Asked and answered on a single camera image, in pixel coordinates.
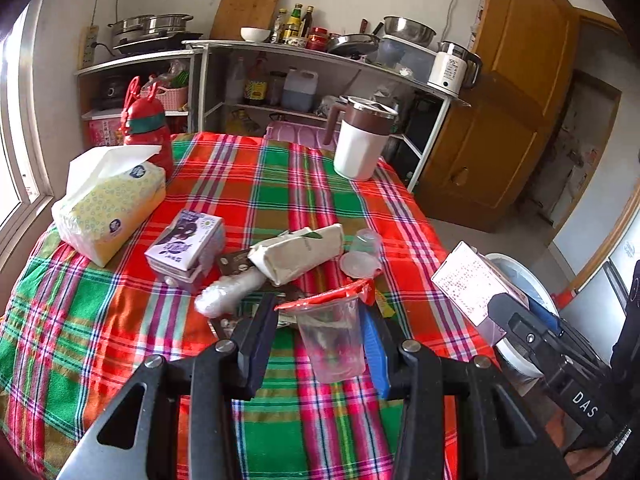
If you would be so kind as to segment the pink white milk carton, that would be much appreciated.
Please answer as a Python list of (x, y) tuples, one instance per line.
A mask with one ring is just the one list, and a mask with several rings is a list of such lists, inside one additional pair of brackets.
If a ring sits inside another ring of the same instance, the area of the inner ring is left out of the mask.
[(489, 317), (488, 304), (491, 298), (507, 294), (523, 307), (528, 307), (524, 292), (512, 285), (488, 259), (463, 240), (433, 274), (432, 282), (490, 346), (506, 336), (506, 331)]

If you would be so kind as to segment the clear cup red lid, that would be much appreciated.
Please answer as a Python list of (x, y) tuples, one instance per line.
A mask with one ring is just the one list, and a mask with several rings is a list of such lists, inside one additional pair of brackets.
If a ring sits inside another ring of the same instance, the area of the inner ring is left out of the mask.
[(360, 311), (374, 303), (374, 281), (360, 278), (318, 295), (279, 304), (274, 310), (295, 318), (318, 382), (335, 384), (366, 370)]

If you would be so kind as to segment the white paper leaf bag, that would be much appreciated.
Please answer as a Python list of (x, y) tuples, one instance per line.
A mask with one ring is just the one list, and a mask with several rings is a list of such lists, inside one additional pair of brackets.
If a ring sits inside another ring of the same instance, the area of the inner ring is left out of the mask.
[(269, 281), (281, 286), (340, 256), (343, 246), (341, 223), (316, 230), (305, 226), (254, 244), (247, 258)]

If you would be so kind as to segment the small clear plastic cup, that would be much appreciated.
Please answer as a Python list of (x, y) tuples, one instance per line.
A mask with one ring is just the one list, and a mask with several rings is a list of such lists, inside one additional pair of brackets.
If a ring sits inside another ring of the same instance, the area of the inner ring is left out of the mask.
[(374, 278), (382, 270), (381, 249), (382, 237), (370, 229), (361, 229), (341, 256), (340, 269), (354, 280)]

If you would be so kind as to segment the metal kitchen shelf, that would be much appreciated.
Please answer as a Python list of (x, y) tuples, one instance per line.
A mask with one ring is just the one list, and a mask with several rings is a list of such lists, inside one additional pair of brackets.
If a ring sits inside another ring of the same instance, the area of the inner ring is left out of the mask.
[[(184, 131), (208, 128), (248, 136), (264, 136), (270, 122), (298, 122), (324, 127), (335, 101), (349, 96), (393, 107), (392, 148), (411, 152), (418, 163), (403, 174), (415, 188), (438, 138), (453, 96), (411, 77), (408, 68), (371, 63), (369, 58), (343, 58), (326, 52), (256, 44), (244, 40), (169, 41), (155, 39), (164, 50), (149, 51), (148, 43), (130, 44), (127, 55), (78, 70), (82, 118), (91, 142), (105, 145), (115, 137), (130, 80), (156, 82), (165, 88), (188, 87), (184, 110), (165, 110), (184, 119)], [(318, 87), (308, 113), (281, 105), (285, 77), (291, 68), (313, 70)]]

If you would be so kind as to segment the brown coffee sachet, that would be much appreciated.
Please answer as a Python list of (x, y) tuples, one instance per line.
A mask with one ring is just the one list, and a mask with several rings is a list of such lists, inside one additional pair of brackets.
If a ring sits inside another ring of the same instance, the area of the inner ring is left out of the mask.
[(247, 271), (253, 266), (248, 258), (248, 249), (238, 252), (226, 252), (216, 257), (216, 265), (222, 275), (236, 275)]

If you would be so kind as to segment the purple milk carton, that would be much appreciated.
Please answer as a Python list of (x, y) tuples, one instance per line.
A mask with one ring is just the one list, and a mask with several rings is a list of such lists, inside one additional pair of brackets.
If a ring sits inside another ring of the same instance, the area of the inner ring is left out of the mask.
[(224, 220), (183, 209), (144, 255), (161, 282), (194, 295), (201, 289), (225, 242)]

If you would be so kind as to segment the yellow tissue pack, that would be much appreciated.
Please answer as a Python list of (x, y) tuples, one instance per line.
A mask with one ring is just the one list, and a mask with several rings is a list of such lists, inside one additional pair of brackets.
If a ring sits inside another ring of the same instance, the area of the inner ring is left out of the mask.
[(98, 146), (68, 167), (66, 194), (52, 206), (61, 240), (103, 268), (166, 196), (158, 145)]

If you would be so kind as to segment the white brown lidded jug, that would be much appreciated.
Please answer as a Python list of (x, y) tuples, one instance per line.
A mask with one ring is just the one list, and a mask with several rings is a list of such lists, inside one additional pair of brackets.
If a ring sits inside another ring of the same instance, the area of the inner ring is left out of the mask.
[(345, 179), (367, 181), (373, 176), (398, 111), (358, 96), (349, 96), (345, 103), (335, 102), (326, 121), (324, 143), (332, 139), (341, 113), (344, 117), (334, 151), (334, 170)]

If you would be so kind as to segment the steel frying pan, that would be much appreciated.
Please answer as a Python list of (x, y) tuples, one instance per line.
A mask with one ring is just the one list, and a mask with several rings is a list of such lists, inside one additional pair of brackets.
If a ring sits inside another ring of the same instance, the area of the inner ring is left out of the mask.
[(343, 58), (361, 58), (378, 50), (377, 36), (364, 34), (338, 35), (329, 40), (326, 52)]

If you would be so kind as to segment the white ceramic bowl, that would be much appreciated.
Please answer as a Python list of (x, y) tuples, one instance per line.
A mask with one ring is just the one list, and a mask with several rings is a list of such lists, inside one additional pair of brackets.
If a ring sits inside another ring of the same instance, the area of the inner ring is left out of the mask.
[(271, 32), (269, 29), (244, 26), (240, 29), (240, 35), (241, 38), (246, 42), (256, 42), (256, 44), (262, 44), (270, 38)]

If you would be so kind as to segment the white power strip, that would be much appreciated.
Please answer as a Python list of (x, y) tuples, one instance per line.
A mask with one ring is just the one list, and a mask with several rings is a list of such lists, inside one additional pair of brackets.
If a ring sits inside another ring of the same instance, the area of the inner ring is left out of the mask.
[(79, 68), (86, 68), (94, 63), (94, 52), (96, 52), (99, 29), (99, 26), (96, 25), (90, 25), (82, 29), (78, 53)]

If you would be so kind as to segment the steel steamer pot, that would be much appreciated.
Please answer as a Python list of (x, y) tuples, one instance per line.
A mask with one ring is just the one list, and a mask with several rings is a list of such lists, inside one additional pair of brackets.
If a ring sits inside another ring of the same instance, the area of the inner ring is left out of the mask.
[(119, 48), (139, 40), (166, 37), (177, 32), (185, 32), (193, 15), (182, 13), (141, 14), (123, 18), (108, 24), (111, 29), (112, 47)]

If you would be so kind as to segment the dark soy sauce bottle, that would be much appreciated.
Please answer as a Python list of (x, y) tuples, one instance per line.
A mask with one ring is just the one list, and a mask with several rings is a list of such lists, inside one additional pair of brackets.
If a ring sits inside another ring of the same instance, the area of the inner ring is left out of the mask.
[(312, 12), (314, 12), (313, 6), (307, 6), (306, 12), (303, 18), (300, 20), (299, 37), (307, 38), (312, 25)]

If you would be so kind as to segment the wooden cutting board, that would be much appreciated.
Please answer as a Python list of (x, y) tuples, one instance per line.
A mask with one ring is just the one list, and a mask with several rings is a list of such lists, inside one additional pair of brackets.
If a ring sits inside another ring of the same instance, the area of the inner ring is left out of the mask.
[(241, 39), (242, 27), (270, 29), (280, 0), (220, 0), (209, 38)]

